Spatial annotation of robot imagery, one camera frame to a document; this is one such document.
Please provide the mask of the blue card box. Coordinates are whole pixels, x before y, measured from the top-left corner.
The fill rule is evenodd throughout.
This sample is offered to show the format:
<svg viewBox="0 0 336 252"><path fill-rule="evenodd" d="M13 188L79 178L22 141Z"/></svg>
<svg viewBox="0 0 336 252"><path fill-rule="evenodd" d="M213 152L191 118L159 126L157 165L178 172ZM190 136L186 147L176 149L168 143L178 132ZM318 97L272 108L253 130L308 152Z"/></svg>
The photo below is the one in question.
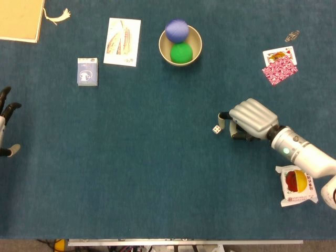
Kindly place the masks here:
<svg viewBox="0 0 336 252"><path fill-rule="evenodd" d="M83 87L98 86L98 58L77 59L77 84Z"/></svg>

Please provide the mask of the red patterned playing card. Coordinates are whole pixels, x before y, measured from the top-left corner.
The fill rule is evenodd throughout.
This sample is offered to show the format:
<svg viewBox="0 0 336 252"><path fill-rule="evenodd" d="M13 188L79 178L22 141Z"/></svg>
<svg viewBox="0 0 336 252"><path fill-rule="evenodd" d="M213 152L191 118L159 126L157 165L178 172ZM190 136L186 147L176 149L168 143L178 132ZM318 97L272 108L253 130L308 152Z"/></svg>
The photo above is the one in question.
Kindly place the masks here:
<svg viewBox="0 0 336 252"><path fill-rule="evenodd" d="M284 81L297 71L297 66L293 64L292 60L288 56L280 58L262 69L263 74L272 86Z"/></svg>

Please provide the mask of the beige round bowl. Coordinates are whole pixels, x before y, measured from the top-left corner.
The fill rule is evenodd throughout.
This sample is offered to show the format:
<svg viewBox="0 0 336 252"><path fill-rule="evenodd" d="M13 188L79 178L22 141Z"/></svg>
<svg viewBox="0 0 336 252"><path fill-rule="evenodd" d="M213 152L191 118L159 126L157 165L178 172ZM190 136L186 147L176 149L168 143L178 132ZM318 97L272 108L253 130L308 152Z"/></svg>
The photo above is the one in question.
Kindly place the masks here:
<svg viewBox="0 0 336 252"><path fill-rule="evenodd" d="M197 61L197 59L201 55L201 52L203 49L202 38L199 32L194 27L190 25L188 27L189 27L189 35L186 38L185 42L190 45L192 52L193 52L192 60L189 62L186 62L183 64L178 64L178 63L173 62L170 57L170 51L174 43L171 42L167 38L165 30L162 31L159 37L159 42L158 42L159 52L162 58L170 65L177 66L177 67L184 67L184 66L190 65L193 62Z"/></svg>

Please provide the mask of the white snack packet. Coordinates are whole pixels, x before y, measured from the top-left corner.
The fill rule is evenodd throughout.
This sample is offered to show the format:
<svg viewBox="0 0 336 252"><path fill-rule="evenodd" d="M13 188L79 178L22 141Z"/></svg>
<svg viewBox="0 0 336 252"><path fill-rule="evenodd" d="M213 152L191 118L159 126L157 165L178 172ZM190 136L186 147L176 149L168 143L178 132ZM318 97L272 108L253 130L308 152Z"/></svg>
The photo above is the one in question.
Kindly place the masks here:
<svg viewBox="0 0 336 252"><path fill-rule="evenodd" d="M284 199L282 207L301 204L307 200L318 202L313 178L295 165L276 166L275 171L280 174Z"/></svg>

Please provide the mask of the purple ball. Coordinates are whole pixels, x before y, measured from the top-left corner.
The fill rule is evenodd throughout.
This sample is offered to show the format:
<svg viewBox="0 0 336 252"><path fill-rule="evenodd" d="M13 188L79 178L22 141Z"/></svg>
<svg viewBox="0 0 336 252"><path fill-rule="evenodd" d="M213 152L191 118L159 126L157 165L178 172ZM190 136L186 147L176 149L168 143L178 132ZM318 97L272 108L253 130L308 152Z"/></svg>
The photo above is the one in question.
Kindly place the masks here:
<svg viewBox="0 0 336 252"><path fill-rule="evenodd" d="M173 19L165 27L165 33L168 40L173 43L182 43L189 34L189 27L186 21L182 19Z"/></svg>

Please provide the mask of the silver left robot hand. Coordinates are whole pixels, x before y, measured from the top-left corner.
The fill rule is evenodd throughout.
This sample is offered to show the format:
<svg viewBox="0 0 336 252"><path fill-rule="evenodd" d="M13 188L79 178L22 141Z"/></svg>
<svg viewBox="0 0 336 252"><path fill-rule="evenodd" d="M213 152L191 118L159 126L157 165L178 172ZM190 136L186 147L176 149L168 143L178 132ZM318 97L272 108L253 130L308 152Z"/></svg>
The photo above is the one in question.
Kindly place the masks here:
<svg viewBox="0 0 336 252"><path fill-rule="evenodd" d="M2 148L2 141L4 137L4 132L6 129L6 126L13 114L13 112L20 108L22 105L18 102L10 103L5 110L3 110L5 105L5 100L7 98L7 95L10 93L11 87L7 86L0 92L0 157L12 157L15 155L21 148L20 144L14 144L10 148Z"/></svg>

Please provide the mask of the yellow book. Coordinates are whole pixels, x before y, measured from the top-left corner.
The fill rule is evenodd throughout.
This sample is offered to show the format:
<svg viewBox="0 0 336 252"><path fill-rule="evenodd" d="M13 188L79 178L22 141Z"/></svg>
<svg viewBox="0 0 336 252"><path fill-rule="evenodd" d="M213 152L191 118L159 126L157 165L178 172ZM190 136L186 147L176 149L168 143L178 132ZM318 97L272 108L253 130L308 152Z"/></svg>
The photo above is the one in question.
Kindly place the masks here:
<svg viewBox="0 0 336 252"><path fill-rule="evenodd" d="M45 0L0 0L0 40L37 43Z"/></svg>

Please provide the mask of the cream tassel bookmark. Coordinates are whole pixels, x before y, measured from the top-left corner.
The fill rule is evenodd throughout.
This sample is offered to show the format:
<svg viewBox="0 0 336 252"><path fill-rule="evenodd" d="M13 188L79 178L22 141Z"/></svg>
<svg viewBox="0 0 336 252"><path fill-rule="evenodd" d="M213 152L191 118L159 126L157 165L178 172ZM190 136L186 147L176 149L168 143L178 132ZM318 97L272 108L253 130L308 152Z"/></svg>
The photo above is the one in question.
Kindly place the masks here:
<svg viewBox="0 0 336 252"><path fill-rule="evenodd" d="M58 17L49 17L46 13L46 9L43 8L43 12L44 12L44 16L47 20L51 21L53 24L55 24L56 26L58 25L59 22L63 22L65 20L67 20L68 18L70 18L71 16L71 11L69 9L64 9L63 13L58 16Z"/></svg>

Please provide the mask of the aluminium table frame rail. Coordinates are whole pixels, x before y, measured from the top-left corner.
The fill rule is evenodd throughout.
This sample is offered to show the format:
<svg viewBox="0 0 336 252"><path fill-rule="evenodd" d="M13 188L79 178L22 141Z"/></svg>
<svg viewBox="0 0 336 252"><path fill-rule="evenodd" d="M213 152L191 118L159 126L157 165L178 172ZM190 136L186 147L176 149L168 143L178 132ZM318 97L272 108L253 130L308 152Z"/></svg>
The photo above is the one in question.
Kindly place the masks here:
<svg viewBox="0 0 336 252"><path fill-rule="evenodd" d="M285 245L303 240L209 240L209 239L69 239L68 246L161 246L161 245Z"/></svg>

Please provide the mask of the white illustrated postcard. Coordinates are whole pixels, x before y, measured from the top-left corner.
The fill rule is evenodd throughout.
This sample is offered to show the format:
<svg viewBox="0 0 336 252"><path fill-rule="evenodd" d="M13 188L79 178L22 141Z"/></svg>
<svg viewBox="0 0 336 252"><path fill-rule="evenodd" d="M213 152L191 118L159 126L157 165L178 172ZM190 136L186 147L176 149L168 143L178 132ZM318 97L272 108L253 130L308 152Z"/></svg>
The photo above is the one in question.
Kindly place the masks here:
<svg viewBox="0 0 336 252"><path fill-rule="evenodd" d="M141 21L109 18L104 64L136 67Z"/></svg>

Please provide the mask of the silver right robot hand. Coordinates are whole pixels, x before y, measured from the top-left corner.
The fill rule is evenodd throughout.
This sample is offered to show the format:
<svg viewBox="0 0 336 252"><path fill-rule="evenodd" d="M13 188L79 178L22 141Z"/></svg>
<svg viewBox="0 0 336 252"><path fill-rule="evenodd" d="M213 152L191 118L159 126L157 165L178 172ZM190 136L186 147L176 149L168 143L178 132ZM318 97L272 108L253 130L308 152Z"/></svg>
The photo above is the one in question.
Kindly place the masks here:
<svg viewBox="0 0 336 252"><path fill-rule="evenodd" d="M225 121L229 121L230 136L234 140L265 140L268 131L279 126L278 116L253 98L228 112L220 112L217 118L221 130L225 129Z"/></svg>

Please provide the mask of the green ball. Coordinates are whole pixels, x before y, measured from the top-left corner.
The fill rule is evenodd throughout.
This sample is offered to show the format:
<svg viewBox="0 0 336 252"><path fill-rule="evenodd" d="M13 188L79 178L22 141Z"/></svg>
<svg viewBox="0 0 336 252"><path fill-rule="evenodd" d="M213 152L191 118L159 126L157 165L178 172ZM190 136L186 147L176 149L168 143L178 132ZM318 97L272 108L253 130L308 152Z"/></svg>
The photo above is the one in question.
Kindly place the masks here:
<svg viewBox="0 0 336 252"><path fill-rule="evenodd" d="M193 51L189 44L174 44L170 51L171 61L176 64L184 64L190 62L193 58Z"/></svg>

